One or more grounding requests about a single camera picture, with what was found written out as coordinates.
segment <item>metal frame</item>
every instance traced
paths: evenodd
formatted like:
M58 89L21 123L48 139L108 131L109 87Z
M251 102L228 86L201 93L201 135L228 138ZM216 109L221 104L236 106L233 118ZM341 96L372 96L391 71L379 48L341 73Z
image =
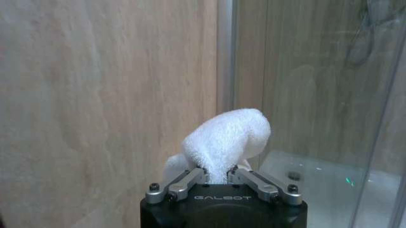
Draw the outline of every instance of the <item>metal frame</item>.
M388 223L390 228L399 228L406 208L406 173L402 176L402 182L395 197L395 205L392 208L392 216Z
M291 205L301 204L301 194L295 185L287 185L273 177L247 171L245 169L233 168L228 174L229 184L245 184L256 192L259 199L268 203L275 203L279 199ZM146 203L160 203L165 196L169 202L177 202L188 197L188 191L195 184L205 184L208 182L204 169L195 168L191 172L184 171L175 175L173 178L161 183L157 189L149 189L145 192Z
M216 8L216 113L233 108L236 0L217 0Z

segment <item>wall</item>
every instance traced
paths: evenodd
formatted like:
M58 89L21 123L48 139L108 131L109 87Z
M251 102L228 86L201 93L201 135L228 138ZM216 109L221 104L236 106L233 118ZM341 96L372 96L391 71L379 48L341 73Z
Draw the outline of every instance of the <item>wall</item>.
M239 1L235 103L260 107L268 117L267 151L367 165L398 52L395 12L403 5L371 1L371 32L361 24L361 0ZM380 167L395 171L388 160Z
M8 228L138 227L138 200L216 112L215 0L0 1Z

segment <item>glass panel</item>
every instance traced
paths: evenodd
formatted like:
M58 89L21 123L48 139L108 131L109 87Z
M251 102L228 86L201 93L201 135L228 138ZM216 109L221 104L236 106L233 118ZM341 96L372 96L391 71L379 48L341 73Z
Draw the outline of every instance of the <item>glass panel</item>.
M297 184L312 228L356 225L359 202L371 196L380 197L364 205L372 219L359 227L382 228L390 220L404 140L384 136L388 125L398 126L394 137L406 128L386 108L404 6L403 0L239 1L236 107L261 108L271 122L260 170Z
M402 223L400 223L399 228L406 228L406 211L403 211Z

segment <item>logo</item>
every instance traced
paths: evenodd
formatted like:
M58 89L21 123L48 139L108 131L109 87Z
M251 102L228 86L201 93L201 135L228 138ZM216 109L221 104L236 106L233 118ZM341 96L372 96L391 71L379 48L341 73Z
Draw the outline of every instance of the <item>logo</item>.
M248 200L251 196L195 196L195 200Z

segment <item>green light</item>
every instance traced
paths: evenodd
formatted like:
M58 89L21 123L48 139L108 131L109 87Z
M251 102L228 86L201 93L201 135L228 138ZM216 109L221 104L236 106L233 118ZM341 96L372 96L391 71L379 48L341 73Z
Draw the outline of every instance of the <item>green light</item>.
M353 187L355 183L353 181L351 181L351 179L348 177L344 178L344 181Z

